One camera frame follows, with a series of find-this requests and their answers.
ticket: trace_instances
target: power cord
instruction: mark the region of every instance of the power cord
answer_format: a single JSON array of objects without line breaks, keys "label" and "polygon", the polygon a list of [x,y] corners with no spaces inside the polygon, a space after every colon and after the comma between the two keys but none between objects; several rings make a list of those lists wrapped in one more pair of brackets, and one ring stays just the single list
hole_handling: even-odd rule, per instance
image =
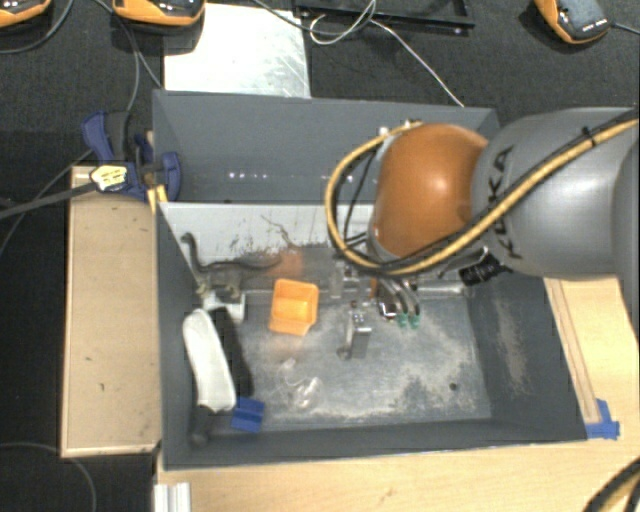
[{"label": "power cord", "polygon": [[[607,483],[601,491],[599,491],[584,508],[584,512],[599,512],[603,510],[605,504],[615,492],[622,487],[626,482],[631,480],[634,476],[640,474],[640,457],[631,462],[623,468],[616,476],[614,476],[609,483]],[[634,486],[631,491],[625,512],[633,512],[635,506],[638,504],[638,497],[640,496],[640,480]]]},{"label": "power cord", "polygon": [[28,52],[42,46],[44,43],[46,43],[49,39],[51,39],[55,35],[58,29],[67,20],[67,18],[69,17],[69,13],[71,13],[71,8],[73,7],[74,3],[75,3],[75,0],[69,0],[66,7],[64,8],[64,11],[62,11],[62,14],[58,18],[58,21],[56,21],[56,23],[47,31],[47,33],[44,36],[42,36],[41,39],[38,39],[37,41],[34,41],[33,43],[30,43],[26,46],[21,46],[20,48],[11,48],[9,50],[1,50],[0,55],[16,55],[18,53]]},{"label": "power cord", "polygon": [[[58,450],[56,450],[54,447],[48,446],[46,444],[30,443],[30,442],[16,442],[16,443],[1,443],[0,444],[0,449],[11,449],[11,448],[35,449],[35,450],[41,450],[41,451],[49,452],[49,453],[52,453],[52,454],[54,454],[56,456],[59,456]],[[68,460],[69,462],[71,462],[71,464],[73,464],[76,468],[78,468],[78,470],[82,474],[83,478],[87,482],[87,487],[89,487],[89,492],[91,493],[91,512],[96,512],[98,510],[98,493],[96,491],[96,486],[95,486],[95,483],[93,482],[93,478],[91,478],[91,475],[89,474],[89,471],[77,459],[66,459],[66,460]]]},{"label": "power cord", "polygon": [[[311,38],[311,40],[314,43],[316,43],[318,45],[321,45],[321,46],[329,46],[329,45],[332,45],[332,44],[336,44],[336,43],[342,41],[343,39],[347,38],[348,36],[355,34],[359,30],[362,30],[369,23],[371,23],[372,25],[375,25],[376,27],[384,30],[388,34],[391,34],[402,45],[402,47],[407,52],[409,52],[409,54],[414,59],[416,59],[420,63],[420,65],[423,68],[425,68],[433,78],[436,79],[438,84],[440,84],[440,86],[444,89],[444,91],[447,93],[447,95],[454,101],[454,103],[456,105],[460,106],[460,107],[464,107],[464,103],[462,103],[462,101],[460,101],[451,92],[451,90],[447,87],[447,85],[440,78],[440,76],[438,76],[438,74],[431,68],[431,66],[429,66],[425,62],[425,60],[418,55],[418,53],[409,45],[409,43],[407,43],[404,39],[402,39],[402,37],[400,37],[398,35],[398,33],[395,32],[392,28],[390,28],[387,25],[384,25],[384,24],[380,23],[379,21],[376,21],[376,20],[373,19],[373,16],[375,15],[375,9],[377,7],[377,0],[371,0],[367,4],[367,6],[364,8],[364,10],[360,13],[360,15],[356,18],[356,20],[353,22],[353,24],[351,24],[351,26],[349,26],[349,28],[347,28],[343,32],[327,32],[325,30],[318,30],[317,28],[315,28],[316,24],[320,20],[325,18],[324,14],[322,14],[322,15],[318,16],[317,18],[315,18],[311,22],[311,25],[309,27],[305,27],[304,25],[301,25],[301,24],[299,24],[299,23],[297,23],[295,21],[291,21],[286,16],[283,16],[276,9],[274,9],[273,7],[271,7],[268,4],[265,4],[262,0],[251,0],[251,1],[253,3],[255,3],[256,5],[262,7],[263,9],[267,10],[268,12],[270,12],[271,14],[273,14],[274,16],[279,18],[280,20],[284,21],[285,23],[288,23],[289,25],[291,25],[293,27],[296,27],[299,30],[307,32],[309,34],[309,37]],[[319,39],[318,36],[330,37],[331,39],[326,39],[326,40]]]},{"label": "power cord", "polygon": [[633,27],[628,27],[627,25],[622,25],[621,23],[613,23],[611,25],[611,28],[617,28],[619,30],[624,30],[625,32],[631,32],[632,34],[640,36],[640,30]]},{"label": "power cord", "polygon": [[462,103],[455,94],[453,94],[451,92],[451,90],[447,87],[447,85],[444,83],[444,81],[440,78],[440,76],[431,68],[431,66],[429,66],[429,64],[427,64],[422,57],[420,57],[420,55],[418,55],[415,50],[413,48],[411,48],[411,46],[409,46],[409,43],[407,43],[404,39],[402,39],[397,32],[395,32],[394,30],[392,30],[391,28],[389,28],[387,25],[383,25],[382,23],[376,21],[376,20],[371,20],[371,23],[373,23],[376,27],[380,27],[382,30],[384,30],[385,32],[391,34],[393,37],[396,38],[396,40],[402,45],[402,47],[407,50],[409,52],[409,54],[416,59],[423,68],[425,68],[429,74],[436,79],[436,81],[440,84],[440,86],[444,89],[444,92],[447,93],[447,95],[449,96],[449,98],[451,98],[454,103],[456,105],[458,105],[459,107],[464,107],[464,103]]},{"label": "power cord", "polygon": [[[102,0],[93,0],[93,1],[96,4],[98,4],[100,7],[102,7],[104,10],[106,10],[108,13],[110,13],[110,14],[113,13],[113,10],[108,5],[106,5],[104,2],[102,2]],[[131,109],[133,108],[133,105],[134,105],[135,101],[136,101],[136,98],[138,96],[138,91],[139,91],[139,88],[140,88],[140,63],[142,63],[142,65],[145,67],[145,69],[146,69],[147,73],[149,74],[149,77],[151,78],[151,80],[153,80],[153,82],[158,87],[160,87],[160,88],[163,88],[163,87],[162,87],[162,83],[160,82],[158,77],[153,73],[153,71],[151,70],[151,66],[149,66],[149,63],[147,62],[147,60],[145,59],[144,55],[140,51],[140,48],[138,46],[138,43],[137,43],[133,33],[124,24],[124,22],[122,22],[122,20],[120,20],[120,18],[116,17],[116,19],[120,23],[120,27],[122,28],[123,32],[127,36],[127,39],[129,40],[129,43],[131,45],[131,49],[132,49],[132,52],[133,52],[133,56],[134,56],[134,59],[135,59],[135,65],[136,65],[136,67],[135,67],[134,86],[133,86],[133,90],[131,92],[131,96],[129,98],[129,101],[127,102],[127,107],[126,107],[126,111],[130,112]],[[80,164],[85,159],[87,159],[91,155],[91,153],[92,153],[91,150],[85,151],[82,155],[78,156],[73,162],[71,162],[64,169],[62,169],[49,183],[47,183],[42,188],[42,190],[38,193],[38,195],[36,195],[36,197],[33,198],[32,202],[40,200],[58,181],[60,181],[64,176],[66,176],[67,173],[74,166]],[[12,201],[7,201],[6,202],[5,206],[7,206],[8,209],[3,212],[5,215],[10,212],[10,208],[11,208],[9,206],[10,203],[12,203]],[[15,220],[15,222],[11,226],[11,229],[9,230],[9,232],[5,236],[4,240],[2,241],[2,244],[0,244],[0,258],[2,258],[3,254],[4,254],[4,251],[6,250],[7,246],[9,245],[9,242],[11,241],[14,233],[16,232],[16,230],[18,229],[18,227],[20,226],[22,221],[25,219],[26,215],[27,215],[26,212],[19,214],[19,217]]]},{"label": "power cord", "polygon": [[316,19],[314,19],[311,22],[311,25],[309,25],[309,37],[311,37],[311,40],[314,43],[320,46],[330,46],[332,44],[336,44],[337,42],[342,41],[346,37],[349,37],[351,34],[356,32],[359,28],[364,28],[366,24],[369,23],[370,21],[373,21],[372,18],[376,12],[376,7],[377,7],[377,0],[371,0],[347,30],[345,30],[344,32],[338,33],[335,37],[331,39],[318,39],[318,36],[316,35],[316,32],[315,32],[316,24],[320,20],[324,19],[325,17],[325,15],[322,14],[318,16]]}]

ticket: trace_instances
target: bin floor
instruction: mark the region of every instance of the bin floor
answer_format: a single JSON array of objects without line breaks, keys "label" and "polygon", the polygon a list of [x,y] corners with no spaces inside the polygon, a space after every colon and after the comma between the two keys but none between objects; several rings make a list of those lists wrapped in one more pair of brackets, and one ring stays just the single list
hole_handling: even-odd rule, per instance
[{"label": "bin floor", "polygon": [[[347,361],[336,353],[346,337],[346,305],[321,305],[304,337],[269,331],[269,307],[250,306],[238,335],[254,398],[266,404],[263,430],[489,418],[466,300],[422,300],[415,330],[384,320],[371,306],[366,358]],[[313,378],[321,381],[315,396],[296,400],[296,389]]]}]

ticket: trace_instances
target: yellow cable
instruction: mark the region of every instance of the yellow cable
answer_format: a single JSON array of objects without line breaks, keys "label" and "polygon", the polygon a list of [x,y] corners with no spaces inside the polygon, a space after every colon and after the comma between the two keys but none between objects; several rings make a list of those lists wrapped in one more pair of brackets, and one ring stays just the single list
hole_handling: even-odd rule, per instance
[{"label": "yellow cable", "polygon": [[[340,237],[340,232],[336,225],[336,219],[333,218],[333,212],[331,208],[332,200],[333,200],[333,192],[335,184],[338,179],[342,175],[344,169],[347,168],[356,158],[366,153],[367,151],[375,148],[379,144],[381,144],[387,137],[396,135],[398,133],[405,132],[410,130],[411,128],[420,125],[421,123],[414,123],[412,125],[401,126],[391,130],[388,134],[376,137],[375,139],[371,139],[367,143],[363,144],[359,148],[356,148],[354,151],[349,153],[346,157],[344,157],[338,166],[335,168],[331,178],[329,179],[329,183],[327,184],[327,189],[325,190],[325,212],[327,215],[327,227],[333,238],[335,244],[342,251],[347,259],[352,262],[371,269],[380,269],[382,265],[379,263],[368,261],[357,253],[353,252],[344,242],[344,240]],[[475,224],[468,232],[462,235],[457,240],[453,241],[437,253],[432,256],[419,261],[418,263],[414,263],[407,267],[403,267],[400,269],[395,269],[388,271],[389,275],[406,275],[413,274],[417,272],[422,272],[427,270],[429,267],[437,265],[441,261],[447,259],[448,257],[454,255],[474,240],[479,238],[487,229],[491,227],[493,223],[500,219],[500,217],[504,216],[506,213],[511,210],[527,193],[531,191],[536,185],[549,177],[553,172],[557,169],[563,167],[567,163],[575,160],[582,154],[586,153],[592,147],[602,144],[607,140],[619,135],[620,133],[632,128],[638,124],[638,119],[633,119],[631,121],[626,121],[620,124],[617,124],[611,128],[603,130],[599,134],[593,136],[592,139],[585,140],[580,144],[568,149],[561,155],[558,155],[550,162],[541,166],[538,170],[534,171],[531,176],[529,176],[526,180],[524,180],[517,188],[515,188],[507,197],[505,197],[500,203],[495,205],[495,207],[485,215],[480,221]]]},{"label": "yellow cable", "polygon": [[413,123],[407,123],[402,126],[397,126],[393,130],[390,130],[389,132],[383,135],[378,135],[377,137],[369,140],[368,142],[365,142],[364,144],[362,144],[362,146],[354,149],[351,153],[349,153],[342,160],[340,160],[337,167],[333,171],[333,174],[329,178],[329,182],[327,183],[327,188],[325,189],[325,192],[324,192],[324,209],[325,209],[325,215],[327,217],[327,226],[329,228],[329,232],[332,234],[332,237],[335,240],[336,245],[343,251],[343,254],[346,255],[348,251],[350,253],[350,255],[348,256],[349,259],[358,263],[359,265],[362,265],[364,267],[369,267],[369,268],[379,267],[378,264],[369,262],[364,258],[361,258],[360,256],[358,256],[356,253],[349,250],[349,248],[347,247],[347,244],[340,237],[338,226],[336,224],[336,219],[333,217],[333,208],[332,208],[333,192],[335,190],[336,183],[340,179],[342,172],[349,165],[351,165],[351,163],[354,160],[364,155],[366,152],[372,150],[376,146],[379,146],[389,137],[393,137],[400,133],[409,131],[413,128],[417,128],[420,125],[422,125],[422,122],[417,121]]}]

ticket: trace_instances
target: blue clamp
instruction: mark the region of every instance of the blue clamp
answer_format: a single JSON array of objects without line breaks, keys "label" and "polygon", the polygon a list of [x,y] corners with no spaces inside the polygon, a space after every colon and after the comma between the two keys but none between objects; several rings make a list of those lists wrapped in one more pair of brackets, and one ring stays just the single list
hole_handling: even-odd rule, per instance
[{"label": "blue clamp", "polygon": [[620,422],[612,421],[609,406],[604,400],[596,398],[598,409],[602,420],[600,423],[586,424],[587,437],[589,439],[613,439],[614,441],[620,436]]},{"label": "blue clamp", "polygon": [[231,428],[257,434],[262,427],[264,403],[252,398],[238,397],[231,418]]},{"label": "blue clamp", "polygon": [[139,169],[136,164],[129,162],[125,156],[126,127],[129,120],[128,112],[114,112],[107,114],[103,110],[94,112],[82,121],[82,137],[85,144],[93,150],[98,157],[100,165],[117,163],[127,169],[127,184],[118,189],[118,193],[124,194],[139,201],[147,200],[149,186],[142,180],[142,175],[154,174],[154,183],[161,178],[166,186],[167,197],[175,201],[180,192],[181,171],[178,155],[174,152],[164,153],[160,164],[153,163],[153,149],[149,142],[141,135],[136,135],[134,140],[140,148],[142,163],[145,165]]}]

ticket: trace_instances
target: green connector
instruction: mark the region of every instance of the green connector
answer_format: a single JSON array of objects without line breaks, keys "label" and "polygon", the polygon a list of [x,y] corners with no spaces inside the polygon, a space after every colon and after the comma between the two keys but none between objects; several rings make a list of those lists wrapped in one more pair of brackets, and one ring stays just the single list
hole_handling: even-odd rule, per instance
[{"label": "green connector", "polygon": [[412,329],[417,329],[420,326],[420,315],[411,315],[411,318],[409,318],[409,325]]},{"label": "green connector", "polygon": [[396,320],[398,321],[398,327],[406,327],[408,319],[409,319],[409,315],[407,315],[406,313],[398,313],[396,315]]}]

